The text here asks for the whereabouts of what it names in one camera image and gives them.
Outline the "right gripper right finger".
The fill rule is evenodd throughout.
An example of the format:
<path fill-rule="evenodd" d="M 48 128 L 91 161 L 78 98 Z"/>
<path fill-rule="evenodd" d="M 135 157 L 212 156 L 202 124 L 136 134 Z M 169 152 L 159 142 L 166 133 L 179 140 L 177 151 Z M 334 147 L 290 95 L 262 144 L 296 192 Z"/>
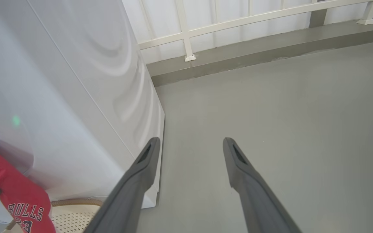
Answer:
<path fill-rule="evenodd" d="M 274 192 L 232 138 L 222 142 L 230 186 L 239 194 L 249 233 L 301 232 Z"/>

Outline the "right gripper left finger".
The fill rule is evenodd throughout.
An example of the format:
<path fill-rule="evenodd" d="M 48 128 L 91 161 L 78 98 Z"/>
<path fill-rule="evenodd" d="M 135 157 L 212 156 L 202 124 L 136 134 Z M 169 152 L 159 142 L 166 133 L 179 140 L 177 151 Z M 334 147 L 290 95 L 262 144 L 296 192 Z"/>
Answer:
<path fill-rule="evenodd" d="M 151 138 L 99 211 L 85 233 L 135 233 L 143 198 L 154 184 L 160 152 L 160 139 Z"/>

